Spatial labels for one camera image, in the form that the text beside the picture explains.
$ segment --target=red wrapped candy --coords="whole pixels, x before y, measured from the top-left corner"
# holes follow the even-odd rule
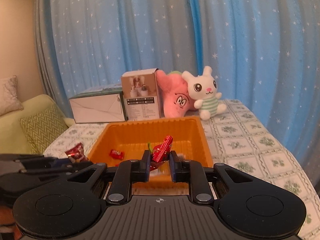
[[[89,160],[84,155],[84,148],[82,143],[76,144],[73,148],[67,150],[65,153],[72,163],[85,162]]]
[[[171,151],[173,138],[167,135],[162,144],[157,145],[152,150],[150,171],[157,169],[168,160],[169,152]]]
[[[111,150],[109,155],[114,158],[114,159],[118,159],[118,160],[123,160],[124,158],[124,152],[119,152],[117,150]]]

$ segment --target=orange tray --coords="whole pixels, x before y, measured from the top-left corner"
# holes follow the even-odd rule
[[[109,167],[119,164],[109,156],[112,149],[124,152],[124,160],[141,159],[148,142],[153,148],[163,142],[167,135],[173,137],[171,150],[183,154],[186,159],[212,167],[213,161],[208,143],[198,117],[156,119],[149,121],[118,122],[106,126],[88,157],[94,162],[107,163]],[[147,183],[135,183],[133,188],[188,187],[185,183],[173,183],[170,175],[150,176]]]

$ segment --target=green striped shirt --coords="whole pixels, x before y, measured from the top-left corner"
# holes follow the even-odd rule
[[[218,100],[214,96],[212,98],[203,99],[202,106],[200,110],[208,110],[211,115],[216,114],[218,108]]]

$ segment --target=bunny ear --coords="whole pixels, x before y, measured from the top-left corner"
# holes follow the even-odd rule
[[[194,78],[194,76],[188,71],[184,71],[181,76],[185,81],[187,81],[187,83]]]
[[[212,73],[212,68],[211,67],[205,66],[203,68],[203,73],[202,73],[203,76],[211,76],[211,73]]]

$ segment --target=white box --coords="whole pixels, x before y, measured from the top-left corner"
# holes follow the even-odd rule
[[[128,120],[120,84],[90,88],[69,99],[76,123]]]
[[[161,100],[156,81],[156,68],[129,71],[122,75],[124,104],[129,120],[158,119]]]

